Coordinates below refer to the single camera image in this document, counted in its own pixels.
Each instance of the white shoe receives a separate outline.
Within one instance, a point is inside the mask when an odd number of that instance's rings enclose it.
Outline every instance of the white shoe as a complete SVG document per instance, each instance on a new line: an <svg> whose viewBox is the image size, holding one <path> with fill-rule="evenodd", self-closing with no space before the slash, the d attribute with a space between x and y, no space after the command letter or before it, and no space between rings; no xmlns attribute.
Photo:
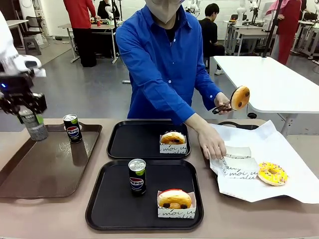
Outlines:
<svg viewBox="0 0 319 239"><path fill-rule="evenodd" d="M215 75L221 75L221 74L225 74L225 72L222 69L220 69L220 70L217 69L215 71Z"/></svg>

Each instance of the pepsi logo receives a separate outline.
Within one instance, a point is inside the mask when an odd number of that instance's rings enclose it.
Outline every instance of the pepsi logo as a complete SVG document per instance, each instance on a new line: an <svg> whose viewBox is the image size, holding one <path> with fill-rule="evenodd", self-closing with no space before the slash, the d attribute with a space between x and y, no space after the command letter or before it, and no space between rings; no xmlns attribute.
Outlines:
<svg viewBox="0 0 319 239"><path fill-rule="evenodd" d="M143 184L144 184L144 180L141 179L141 178L133 178L133 177L131 177L130 178L130 184L131 184L131 187L133 189L140 189L143 186Z"/></svg>
<svg viewBox="0 0 319 239"><path fill-rule="evenodd" d="M69 127L66 129L66 131L71 137L76 137L79 134L79 128L76 126Z"/></svg>

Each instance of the donut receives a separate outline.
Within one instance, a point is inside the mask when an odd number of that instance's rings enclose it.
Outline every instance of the donut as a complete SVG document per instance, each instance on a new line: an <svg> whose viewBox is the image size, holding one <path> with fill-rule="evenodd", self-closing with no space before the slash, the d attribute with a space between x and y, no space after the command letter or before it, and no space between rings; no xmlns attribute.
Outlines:
<svg viewBox="0 0 319 239"><path fill-rule="evenodd" d="M258 177L273 186L282 186L288 179L287 173L277 164L264 162L259 164Z"/></svg>
<svg viewBox="0 0 319 239"><path fill-rule="evenodd" d="M185 137L178 132L168 132L161 136L160 142L166 144L183 144L185 143Z"/></svg>
<svg viewBox="0 0 319 239"><path fill-rule="evenodd" d="M164 208L186 209L191 206L191 198L181 189L169 189L161 192L158 197L158 204Z"/></svg>
<svg viewBox="0 0 319 239"><path fill-rule="evenodd" d="M231 96L231 108L235 111L244 108L248 102L250 97L250 91L247 86L238 87Z"/></svg>

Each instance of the brown tray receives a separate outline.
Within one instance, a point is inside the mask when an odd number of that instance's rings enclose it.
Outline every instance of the brown tray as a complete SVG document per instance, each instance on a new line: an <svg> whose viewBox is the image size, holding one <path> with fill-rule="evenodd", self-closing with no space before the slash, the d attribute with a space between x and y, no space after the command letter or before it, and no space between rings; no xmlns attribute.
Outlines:
<svg viewBox="0 0 319 239"><path fill-rule="evenodd" d="M70 143L64 124L46 125L49 137L29 139L0 171L0 198L59 198L77 189L102 126L83 124L83 140Z"/></svg>

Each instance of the hand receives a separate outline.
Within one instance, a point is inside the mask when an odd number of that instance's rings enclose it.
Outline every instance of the hand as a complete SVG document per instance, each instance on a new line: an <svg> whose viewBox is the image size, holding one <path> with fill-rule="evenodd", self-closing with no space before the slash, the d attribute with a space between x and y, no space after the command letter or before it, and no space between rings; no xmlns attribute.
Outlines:
<svg viewBox="0 0 319 239"><path fill-rule="evenodd" d="M229 113L229 111L225 111L225 110L231 109L230 101L224 95L224 93L219 92L214 99L214 103L215 103L216 107L222 106L219 108L219 113L218 113L219 115L225 115L225 114Z"/></svg>
<svg viewBox="0 0 319 239"><path fill-rule="evenodd" d="M218 132L208 123L198 131L199 145L203 149L206 159L209 159L209 153L212 159L220 159L226 156L226 147Z"/></svg>
<svg viewBox="0 0 319 239"><path fill-rule="evenodd" d="M278 19L278 20L283 20L283 19L285 19L285 16L282 15L282 14L279 14L278 17L277 17L277 19Z"/></svg>

